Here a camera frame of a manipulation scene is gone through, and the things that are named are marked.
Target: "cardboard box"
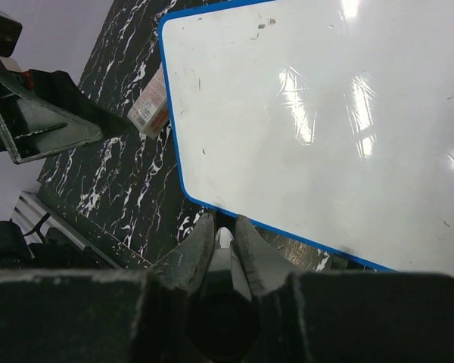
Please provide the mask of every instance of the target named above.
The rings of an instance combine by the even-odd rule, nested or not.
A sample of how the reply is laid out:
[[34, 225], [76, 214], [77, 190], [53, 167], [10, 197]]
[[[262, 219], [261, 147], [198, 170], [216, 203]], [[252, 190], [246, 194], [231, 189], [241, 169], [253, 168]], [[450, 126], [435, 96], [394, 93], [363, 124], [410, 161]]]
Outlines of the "cardboard box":
[[141, 133], [153, 139], [157, 138], [168, 122], [168, 100], [161, 65], [129, 110], [128, 118]]

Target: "gray wall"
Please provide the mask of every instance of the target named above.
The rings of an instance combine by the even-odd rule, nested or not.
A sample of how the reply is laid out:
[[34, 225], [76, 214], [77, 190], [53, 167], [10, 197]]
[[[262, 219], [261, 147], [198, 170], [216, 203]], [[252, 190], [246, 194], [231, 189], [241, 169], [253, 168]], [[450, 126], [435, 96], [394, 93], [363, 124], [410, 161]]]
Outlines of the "gray wall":
[[[78, 82], [113, 0], [0, 0], [23, 24], [13, 59], [22, 70], [65, 70]], [[9, 219], [21, 191], [37, 191], [43, 161], [14, 165], [0, 154], [0, 220]]]

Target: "blue board edge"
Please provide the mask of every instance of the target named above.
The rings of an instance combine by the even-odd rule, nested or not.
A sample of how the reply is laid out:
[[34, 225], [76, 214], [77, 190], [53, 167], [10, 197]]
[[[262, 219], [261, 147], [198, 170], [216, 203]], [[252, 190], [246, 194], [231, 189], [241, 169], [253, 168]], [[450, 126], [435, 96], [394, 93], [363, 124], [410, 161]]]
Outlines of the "blue board edge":
[[[161, 63], [163, 65], [163, 73], [165, 75], [165, 86], [166, 86], [166, 93], [168, 95], [168, 107], [169, 107], [169, 114], [170, 114], [170, 122], [172, 124], [172, 131], [173, 131], [173, 138], [174, 138], [174, 145], [175, 145], [175, 153], [176, 153], [176, 159], [177, 159], [178, 166], [179, 166], [180, 187], [182, 188], [182, 191], [185, 194], [185, 196], [191, 202], [199, 204], [199, 205], [204, 206], [206, 208], [210, 208], [210, 209], [213, 209], [213, 210], [220, 211], [222, 213], [225, 213], [227, 216], [231, 216], [231, 217], [236, 217], [237, 215], [235, 213], [232, 213], [232, 212], [228, 211], [228, 210], [225, 210], [225, 209], [219, 208], [217, 206], [213, 206], [213, 205], [211, 205], [209, 203], [205, 203], [205, 202], [203, 202], [201, 200], [195, 199], [185, 189], [185, 183], [183, 182], [182, 163], [180, 161], [180, 153], [179, 153], [178, 142], [177, 142], [178, 138], [176, 136], [175, 117], [173, 116], [172, 98], [171, 98], [170, 93], [169, 93], [168, 69], [166, 68], [165, 50], [164, 50], [164, 47], [163, 47], [163, 27], [164, 27], [165, 23], [168, 20], [177, 19], [179, 17], [188, 17], [188, 16], [191, 16], [191, 15], [205, 14], [205, 13], [210, 13], [212, 11], [219, 11], [219, 10], [225, 10], [225, 9], [230, 9], [230, 8], [239, 8], [241, 6], [254, 5], [254, 4], [259, 4], [259, 3], [262, 3], [262, 2], [272, 2], [272, 1], [275, 1], [275, 0], [233, 0], [233, 1], [230, 1], [230, 2], [229, 1], [227, 1], [227, 2], [218, 2], [216, 4], [200, 6], [198, 8], [190, 8], [190, 9], [185, 9], [185, 10], [180, 10], [180, 11], [174, 11], [172, 13], [166, 13], [165, 15], [163, 15], [162, 18], [160, 19], [160, 25], [158, 27], [158, 37], [159, 37], [159, 43], [160, 43]], [[319, 248], [320, 250], [324, 250], [324, 251], [327, 251], [329, 253], [335, 253], [335, 254], [337, 254], [339, 256], [343, 256], [343, 257], [349, 259], [350, 261], [354, 261], [354, 262], [359, 263], [361, 265], [365, 265], [365, 266], [368, 266], [370, 268], [374, 268], [374, 269], [379, 270], [379, 271], [380, 270], [382, 270], [382, 271], [394, 271], [392, 268], [388, 268], [388, 267], [379, 265], [377, 263], [374, 263], [374, 262], [371, 262], [371, 261], [368, 261], [368, 260], [365, 260], [365, 259], [361, 259], [361, 258], [359, 258], [357, 256], [350, 255], [349, 253], [345, 253], [343, 251], [336, 250], [335, 248], [331, 248], [331, 247], [325, 246], [323, 244], [320, 244], [318, 242], [315, 242], [314, 240], [309, 240], [307, 238], [300, 237], [300, 236], [297, 236], [295, 234], [292, 234], [292, 233], [289, 233], [289, 232], [286, 232], [286, 231], [282, 231], [281, 229], [274, 228], [274, 227], [272, 227], [270, 225], [265, 225], [264, 223], [261, 223], [261, 222], [258, 222], [258, 221], [252, 220], [252, 219], [251, 219], [251, 221], [252, 221], [252, 223], [254, 225], [257, 225], [259, 227], [265, 228], [268, 231], [272, 231], [272, 232], [281, 234], [281, 235], [283, 235], [285, 237], [289, 237], [289, 238], [292, 238], [294, 240], [301, 241], [301, 242], [303, 242], [305, 244], [308, 244], [308, 245], [310, 245], [312, 247], [315, 247], [315, 248]]]

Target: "whiteboard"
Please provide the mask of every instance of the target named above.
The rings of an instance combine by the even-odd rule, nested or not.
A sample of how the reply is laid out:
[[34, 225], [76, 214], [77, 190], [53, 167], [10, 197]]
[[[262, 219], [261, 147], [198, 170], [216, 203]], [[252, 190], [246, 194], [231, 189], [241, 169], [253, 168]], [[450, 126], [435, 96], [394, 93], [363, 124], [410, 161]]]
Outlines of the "whiteboard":
[[454, 0], [227, 2], [160, 46], [191, 200], [454, 277]]

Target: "marble countertop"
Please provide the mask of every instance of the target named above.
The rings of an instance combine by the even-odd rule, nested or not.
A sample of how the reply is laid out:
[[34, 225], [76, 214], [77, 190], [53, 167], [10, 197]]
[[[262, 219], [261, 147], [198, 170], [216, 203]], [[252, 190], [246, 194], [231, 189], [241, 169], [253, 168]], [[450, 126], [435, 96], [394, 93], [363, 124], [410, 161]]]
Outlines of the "marble countertop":
[[[160, 66], [158, 23], [168, 11], [217, 1], [116, 0], [79, 87], [126, 115]], [[179, 183], [171, 126], [156, 141], [137, 132], [49, 158], [41, 198], [126, 268], [148, 267], [181, 243], [204, 208]], [[303, 268], [322, 270], [330, 256], [269, 231], [261, 235]]]

